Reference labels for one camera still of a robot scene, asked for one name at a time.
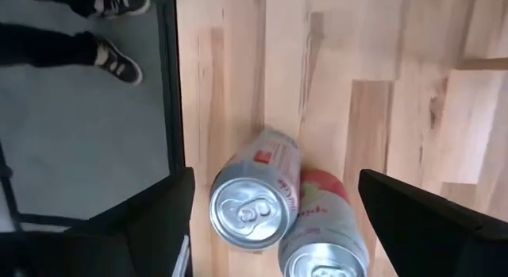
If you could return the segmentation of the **person's shoe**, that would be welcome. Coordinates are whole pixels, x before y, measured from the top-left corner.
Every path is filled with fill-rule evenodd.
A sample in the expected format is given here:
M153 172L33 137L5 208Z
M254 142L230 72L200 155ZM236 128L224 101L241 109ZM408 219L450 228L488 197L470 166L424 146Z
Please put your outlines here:
M95 37L95 40L98 46L95 66L124 83L138 85L142 82L143 72L134 60L124 55L109 39Z
M151 0L95 0L94 12L104 18L140 15L147 12L150 5Z

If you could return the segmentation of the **silver can with red band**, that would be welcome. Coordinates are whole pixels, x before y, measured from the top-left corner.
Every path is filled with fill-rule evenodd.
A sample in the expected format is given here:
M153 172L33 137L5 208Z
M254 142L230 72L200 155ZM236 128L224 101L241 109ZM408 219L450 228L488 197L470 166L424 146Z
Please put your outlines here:
M368 266L344 184L327 171L302 171L298 215L279 242L283 277L368 277Z

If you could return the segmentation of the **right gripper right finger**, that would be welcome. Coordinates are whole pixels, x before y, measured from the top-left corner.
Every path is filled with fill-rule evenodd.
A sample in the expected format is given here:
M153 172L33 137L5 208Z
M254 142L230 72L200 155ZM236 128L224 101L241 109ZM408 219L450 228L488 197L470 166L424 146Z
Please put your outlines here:
M358 191L398 277L508 277L508 223L371 169Z

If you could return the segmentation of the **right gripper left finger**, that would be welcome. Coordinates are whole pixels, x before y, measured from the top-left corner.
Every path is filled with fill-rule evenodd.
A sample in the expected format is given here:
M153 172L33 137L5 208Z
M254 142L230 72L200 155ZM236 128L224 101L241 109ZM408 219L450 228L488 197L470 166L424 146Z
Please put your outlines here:
M194 170L185 167L68 232L121 235L137 277L171 277L190 234L194 192Z

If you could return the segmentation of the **silver Diet Coke can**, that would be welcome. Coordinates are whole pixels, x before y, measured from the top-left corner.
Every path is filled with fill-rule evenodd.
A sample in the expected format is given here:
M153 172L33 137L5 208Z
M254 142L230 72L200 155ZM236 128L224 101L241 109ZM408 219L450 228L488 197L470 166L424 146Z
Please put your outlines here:
M264 129L232 156L210 190L210 221L230 244L262 251L291 228L299 208L301 153L284 133Z

